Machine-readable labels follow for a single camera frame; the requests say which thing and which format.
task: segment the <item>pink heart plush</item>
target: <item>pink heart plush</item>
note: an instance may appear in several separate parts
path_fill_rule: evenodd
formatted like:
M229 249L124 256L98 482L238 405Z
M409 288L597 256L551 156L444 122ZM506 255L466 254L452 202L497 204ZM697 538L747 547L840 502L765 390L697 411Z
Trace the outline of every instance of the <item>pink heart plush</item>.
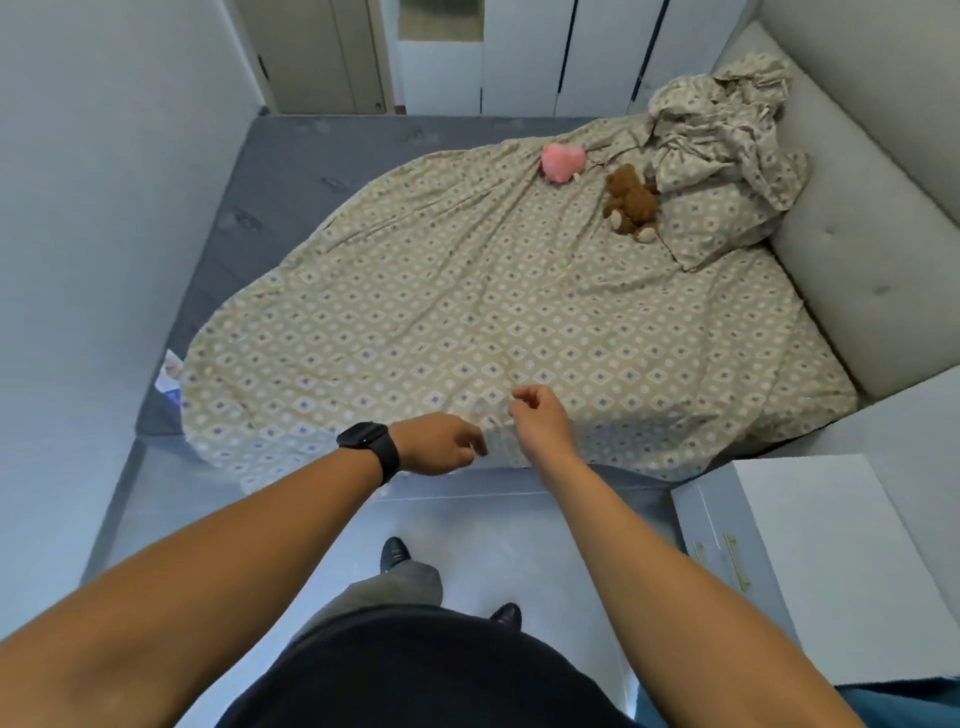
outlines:
M569 182L575 174L584 171L587 167L587 153L566 144L547 144L540 155L540 166L548 180L563 184Z

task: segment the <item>hand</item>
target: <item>hand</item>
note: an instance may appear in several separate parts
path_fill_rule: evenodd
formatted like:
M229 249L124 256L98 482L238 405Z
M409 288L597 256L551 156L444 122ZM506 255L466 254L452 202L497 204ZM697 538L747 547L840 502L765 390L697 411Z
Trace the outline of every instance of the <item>hand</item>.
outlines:
M393 423L390 436L400 453L400 469L421 475L443 475L465 468L475 454L487 454L477 425L441 412Z
M577 458L566 410L553 390L544 386L519 387L508 407L516 423L520 449L542 471L568 458Z

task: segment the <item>beige patterned fabric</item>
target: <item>beige patterned fabric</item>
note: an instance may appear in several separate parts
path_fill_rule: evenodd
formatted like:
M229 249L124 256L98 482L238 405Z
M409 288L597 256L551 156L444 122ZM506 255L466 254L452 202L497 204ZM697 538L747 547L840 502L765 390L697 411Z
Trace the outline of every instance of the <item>beige patterned fabric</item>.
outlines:
M684 270L763 240L803 191L807 155L777 142L789 88L783 59L754 54L650 100L660 236Z
M524 467L507 403L543 383L588 461L681 480L745 438L851 412L850 381L765 246L685 271L602 218L604 176L661 152L654 124L560 137L588 150L568 185L539 173L546 139L430 155L367 185L198 333L189 442L252 491L355 422L443 410L486 430L477 465Z

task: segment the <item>gold handle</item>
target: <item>gold handle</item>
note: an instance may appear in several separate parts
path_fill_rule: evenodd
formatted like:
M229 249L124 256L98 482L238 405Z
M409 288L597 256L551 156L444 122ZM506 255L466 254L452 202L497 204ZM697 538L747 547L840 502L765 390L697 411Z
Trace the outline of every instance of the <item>gold handle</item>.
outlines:
M750 582L744 578L743 571L740 570L740 564L736 560L736 539L729 533L725 533L723 537L727 540L727 551L730 552L730 558L731 561L733 561L733 572L736 574L736 580L740 584L740 591L746 592L750 589Z

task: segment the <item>leather shoe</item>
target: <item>leather shoe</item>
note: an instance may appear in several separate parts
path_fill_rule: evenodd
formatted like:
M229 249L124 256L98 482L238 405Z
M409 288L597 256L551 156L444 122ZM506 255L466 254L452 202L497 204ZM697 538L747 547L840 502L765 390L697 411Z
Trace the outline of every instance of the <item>leather shoe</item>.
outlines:
M380 551L380 573L389 571L404 561L410 561L410 550L397 536L391 536Z
M508 601L498 610L496 610L490 617L493 621L498 621L501 624L504 624L508 627L513 627L515 630L519 630L520 625L523 622L523 615L520 613L520 608L514 604L512 601Z

